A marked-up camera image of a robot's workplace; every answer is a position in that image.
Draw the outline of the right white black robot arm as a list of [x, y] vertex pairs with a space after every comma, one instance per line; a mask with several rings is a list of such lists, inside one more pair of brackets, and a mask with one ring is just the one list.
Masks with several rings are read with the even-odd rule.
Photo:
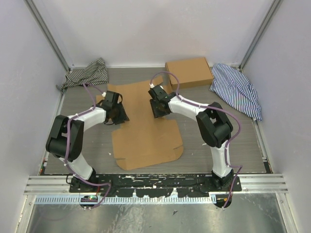
[[212, 183], [218, 191], [226, 191], [232, 183], [234, 172], [230, 164], [228, 145], [233, 126], [219, 103], [207, 107], [184, 99], [175, 92], [168, 94], [160, 85], [150, 85], [148, 93], [155, 118], [171, 113], [194, 120], [199, 127], [203, 141], [210, 147], [213, 167]]

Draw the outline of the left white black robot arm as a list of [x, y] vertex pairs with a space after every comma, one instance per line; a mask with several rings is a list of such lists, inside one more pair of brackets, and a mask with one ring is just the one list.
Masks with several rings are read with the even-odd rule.
[[98, 182], [95, 169], [82, 155], [84, 132], [109, 121], [113, 125], [129, 121], [122, 104], [122, 94], [106, 91], [102, 93], [102, 97], [102, 100], [94, 102], [81, 113], [71, 116], [57, 115], [46, 143], [46, 151], [61, 160], [73, 175], [73, 181], [88, 193], [109, 184]]

